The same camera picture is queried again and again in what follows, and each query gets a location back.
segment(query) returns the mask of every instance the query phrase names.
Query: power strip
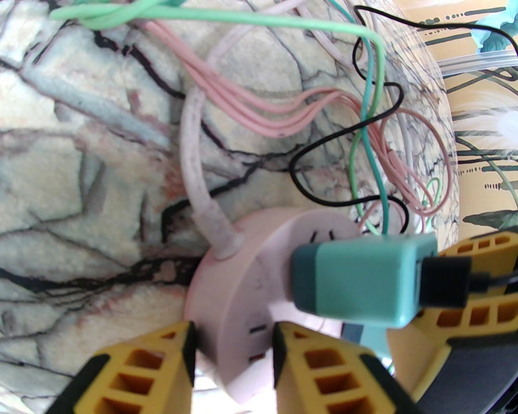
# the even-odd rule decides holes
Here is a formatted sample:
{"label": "power strip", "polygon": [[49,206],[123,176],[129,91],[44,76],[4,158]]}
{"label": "power strip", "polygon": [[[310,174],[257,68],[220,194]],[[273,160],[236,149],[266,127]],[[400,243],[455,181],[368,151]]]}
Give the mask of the power strip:
{"label": "power strip", "polygon": [[205,255],[189,288],[184,316],[196,324],[199,348],[215,365],[226,392],[246,404],[273,388],[268,350],[276,321],[340,337],[342,321],[295,308],[289,288],[292,252],[308,242],[360,233],[353,221],[331,209],[261,210],[235,225],[244,234],[244,246],[222,261],[211,250]]}

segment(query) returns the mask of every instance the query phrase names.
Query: light pink cable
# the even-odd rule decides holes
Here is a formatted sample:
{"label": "light pink cable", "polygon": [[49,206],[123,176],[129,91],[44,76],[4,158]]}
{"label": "light pink cable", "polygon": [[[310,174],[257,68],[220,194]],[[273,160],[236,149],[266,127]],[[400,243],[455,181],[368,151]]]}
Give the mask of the light pink cable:
{"label": "light pink cable", "polygon": [[[283,13],[303,4],[304,1],[285,0],[264,12]],[[219,59],[253,28],[252,25],[240,25],[230,30],[209,52],[208,66],[215,67]],[[225,259],[240,250],[242,235],[233,226],[228,226],[228,218],[218,203],[211,199],[204,180],[199,144],[205,100],[206,95],[198,86],[194,86],[185,98],[180,123],[180,163],[186,192],[194,212],[193,217],[197,223],[202,224],[200,230],[213,247],[214,255],[219,259]],[[203,226],[203,223],[223,223],[223,226],[214,229]],[[227,243],[228,246],[221,246],[222,243]]]}
{"label": "light pink cable", "polygon": [[[285,6],[283,10],[288,10],[288,4],[279,4],[277,6]],[[190,91],[189,95],[193,98],[186,99],[184,112],[182,113],[182,147],[186,148],[186,152],[190,153],[191,156],[186,155],[184,151],[182,151],[182,159],[187,160],[184,165],[182,165],[182,172],[184,175],[189,176],[190,173],[188,171],[195,171],[192,177],[196,176],[196,179],[190,180],[189,178],[185,178],[186,180],[186,188],[188,189],[189,198],[198,199],[200,203],[196,201],[192,201],[192,205],[194,210],[197,210],[197,206],[201,207],[198,210],[204,211],[209,209],[211,206],[210,196],[205,187],[205,183],[203,181],[203,171],[200,166],[200,162],[198,162],[199,167],[194,170],[190,167],[193,166],[193,162],[199,161],[199,154],[196,157],[192,157],[193,155],[193,147],[188,143],[189,141],[186,138],[186,135],[191,136],[191,140],[195,135],[198,135],[197,139],[194,138],[194,141],[197,142],[195,145],[196,149],[199,148],[199,124],[201,122],[201,111],[203,109],[205,94],[211,98],[221,109],[223,109],[229,116],[231,116],[237,122],[247,126],[251,130],[254,130],[262,135],[273,137],[273,138],[282,138],[288,135],[293,135],[303,128],[305,128],[310,122],[312,122],[313,118],[317,113],[328,103],[341,101],[346,104],[348,107],[352,108],[354,112],[359,114],[360,102],[351,94],[345,93],[342,90],[337,88],[314,88],[309,91],[306,91],[300,94],[297,98],[295,98],[289,104],[283,105],[274,105],[269,102],[263,101],[262,99],[256,97],[249,91],[241,88],[230,82],[230,80],[226,79],[216,71],[212,69],[215,66],[218,58],[225,53],[224,49],[228,50],[235,42],[237,42],[240,37],[246,33],[246,31],[250,30],[249,27],[237,27],[236,31],[231,31],[232,36],[225,37],[222,39],[220,43],[221,46],[218,50],[219,56],[211,60],[212,53],[209,55],[208,63],[205,64],[199,57],[194,54],[183,42],[182,40],[174,35],[163,23],[160,22],[149,22],[146,23],[146,27],[152,31],[157,37],[159,37],[163,42],[165,42],[171,49],[178,55],[178,57],[185,64],[186,69],[194,78],[196,83],[199,85],[201,89],[195,88],[196,90]],[[280,113],[288,113],[293,111],[295,108],[298,108],[305,99],[314,95],[314,94],[327,94],[325,97],[320,99],[319,101],[312,102],[306,107],[302,108],[295,114],[282,119],[282,120],[270,120],[266,117],[263,117],[253,111],[250,106],[256,107],[257,109],[272,112],[276,114]],[[433,128],[433,126],[426,120],[424,117],[416,114],[412,111],[404,110],[404,112],[409,113],[413,116],[416,116],[420,120],[422,120],[428,127],[432,130],[436,138],[438,139],[439,144],[441,145],[441,149],[443,153],[445,153],[445,159],[447,159],[447,152],[445,151],[445,147],[440,140],[437,132]],[[371,125],[369,127],[369,136],[372,142],[372,146],[374,150],[378,153],[380,163],[385,168],[385,172],[394,184],[398,187],[404,197],[412,202],[413,211],[418,214],[434,214],[439,210],[440,207],[436,207],[435,209],[429,211],[423,211],[422,208],[419,208],[419,205],[414,204],[414,201],[417,199],[416,196],[412,193],[411,189],[406,185],[405,179],[401,179],[402,172],[408,170],[408,166],[404,165],[404,163],[399,159],[399,157],[394,157],[395,152],[388,148],[386,141],[383,138],[383,130],[386,125],[386,120],[384,120],[381,126],[376,124]],[[450,193],[451,189],[451,166],[447,163],[447,166],[450,167],[448,170],[449,174],[449,182],[447,186],[447,194],[443,199],[441,206],[444,205],[447,196]],[[425,191],[426,197],[430,200],[430,205],[432,205],[433,201],[431,199],[431,195],[426,189],[426,186],[420,182],[417,178],[416,174],[413,173],[414,179],[419,183],[420,187]]]}
{"label": "light pink cable", "polygon": [[[271,104],[257,98],[240,86],[234,85],[230,82],[230,80],[224,78],[220,74],[216,75],[214,70],[206,70],[207,65],[201,61],[199,57],[197,57],[192,51],[190,51],[178,36],[174,35],[163,24],[150,22],[146,24],[146,27],[168,46],[170,46],[171,49],[175,51],[175,53],[181,58],[182,62],[188,62],[188,64],[186,64],[186,69],[199,84],[200,88],[204,90],[204,92],[209,96],[209,98],[211,98],[211,100],[214,101],[217,106],[221,107],[225,112],[227,112],[227,114],[236,122],[244,124],[259,134],[271,138],[284,138],[288,135],[293,135],[309,125],[309,123],[312,122],[312,118],[315,117],[316,114],[326,104],[340,99],[340,95],[348,99],[353,97],[351,94],[345,93],[344,91],[337,88],[319,87],[312,88],[311,90],[300,94],[296,99],[293,100],[291,104]],[[245,100],[248,104],[253,105],[263,111],[286,113],[300,106],[300,104],[308,97],[328,91],[332,93],[331,96],[326,96],[321,100],[312,102],[310,105],[307,105],[307,107],[299,110],[294,115],[280,121],[273,121],[263,117],[254,112],[251,108],[242,102]],[[247,120],[243,118],[242,115],[247,116],[249,119]],[[256,124],[262,124],[265,127],[260,128],[259,126],[256,126]]]}
{"label": "light pink cable", "polygon": [[[313,16],[309,12],[308,8],[304,5],[296,8],[298,13],[306,18],[311,19]],[[337,62],[341,63],[347,69],[354,69],[354,65],[350,59],[347,59],[342,52],[329,40],[326,34],[320,30],[311,31],[316,41],[320,43],[320,46]]]}

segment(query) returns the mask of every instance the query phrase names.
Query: power adapter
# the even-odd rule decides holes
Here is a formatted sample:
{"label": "power adapter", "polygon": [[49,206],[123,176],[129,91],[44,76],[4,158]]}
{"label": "power adapter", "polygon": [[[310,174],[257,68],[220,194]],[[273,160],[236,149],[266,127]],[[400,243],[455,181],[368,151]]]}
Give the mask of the power adapter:
{"label": "power adapter", "polygon": [[406,326],[421,307],[464,307],[477,280],[470,257],[437,256],[434,234],[306,244],[291,262],[299,310],[384,328]]}

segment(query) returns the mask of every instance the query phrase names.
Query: marble pattern surface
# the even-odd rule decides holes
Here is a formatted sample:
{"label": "marble pattern surface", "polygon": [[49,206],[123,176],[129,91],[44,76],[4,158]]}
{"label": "marble pattern surface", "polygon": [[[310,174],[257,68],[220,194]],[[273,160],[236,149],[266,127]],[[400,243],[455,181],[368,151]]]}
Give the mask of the marble pattern surface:
{"label": "marble pattern surface", "polygon": [[[271,3],[187,4],[249,10]],[[178,161],[182,102],[192,79],[150,35],[129,26],[92,32],[51,21],[48,12],[59,5],[0,1],[0,413],[42,413],[99,347],[179,320],[207,248],[190,220]],[[398,12],[391,0],[370,5]],[[308,7],[316,17],[340,19],[324,2],[309,0]],[[170,24],[201,56],[230,27]],[[404,106],[425,114],[454,154],[437,66],[413,30],[384,19],[378,30],[387,42],[387,78],[405,86]],[[332,40],[350,55],[355,39],[332,34]],[[272,101],[329,84],[361,97],[364,87],[311,33],[288,29],[255,29],[221,71]],[[416,171],[444,180],[432,135],[403,118]],[[342,107],[329,106],[298,135],[270,140],[208,104],[202,152],[209,186],[231,219],[272,206],[312,206],[292,185],[287,163],[302,145],[354,122]],[[388,132],[403,152],[396,117]],[[350,198],[351,139],[303,159],[315,194]],[[356,173],[361,194],[375,193],[363,150]],[[434,219],[441,247],[456,239],[457,195],[455,181],[451,201]],[[354,209],[344,213],[356,219]],[[201,387],[198,395],[216,394]]]}

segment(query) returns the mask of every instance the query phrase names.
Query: pink power cord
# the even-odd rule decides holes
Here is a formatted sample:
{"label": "pink power cord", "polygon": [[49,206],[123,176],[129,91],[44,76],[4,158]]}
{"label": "pink power cord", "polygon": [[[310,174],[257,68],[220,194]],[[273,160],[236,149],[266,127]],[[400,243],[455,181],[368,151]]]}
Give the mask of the pink power cord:
{"label": "pink power cord", "polygon": [[[304,2],[305,0],[285,0],[263,12],[282,13],[297,8],[301,15],[309,17],[309,11],[305,7],[301,7]],[[341,89],[334,87],[316,87],[302,92],[291,103],[275,105],[258,98],[216,72],[214,68],[218,60],[248,31],[253,29],[253,26],[240,25],[234,27],[211,50],[207,57],[207,62],[203,62],[183,40],[175,35],[163,22],[149,21],[146,22],[144,26],[173,50],[197,84],[197,86],[189,91],[182,111],[180,124],[182,175],[194,211],[193,218],[195,222],[214,248],[216,257],[219,259],[227,258],[239,250],[243,240],[222,212],[219,205],[211,199],[205,184],[199,155],[199,140],[202,111],[206,97],[209,97],[236,122],[260,135],[270,138],[284,138],[300,132],[313,121],[324,106],[331,102],[341,102],[345,104],[358,116],[361,103],[355,96]],[[350,65],[322,32],[318,35],[317,33],[314,34],[315,38],[327,49],[331,56],[344,65]],[[325,96],[297,110],[307,98],[316,94],[323,94]],[[291,115],[281,120],[271,120],[258,114],[253,108],[272,114],[288,115],[291,113]],[[424,194],[429,199],[430,205],[433,205],[433,197],[417,174],[399,158],[395,151],[388,146],[384,138],[383,133],[387,119],[383,119],[381,125],[371,124],[368,127],[372,148],[376,152],[387,178],[402,193],[403,197],[409,203],[409,208],[421,216],[424,221],[425,217],[437,213],[446,203],[451,193],[453,181],[452,168],[450,163],[447,162],[449,158],[448,152],[433,125],[422,115],[414,111],[403,108],[400,108],[398,111],[416,117],[430,129],[437,139],[444,160],[446,161],[448,183],[444,197],[437,206],[427,209],[421,204],[419,198],[407,183],[407,174],[423,189]],[[363,226],[366,217],[371,214],[375,207],[376,204],[373,204],[367,211],[367,214],[360,223],[361,226]]]}

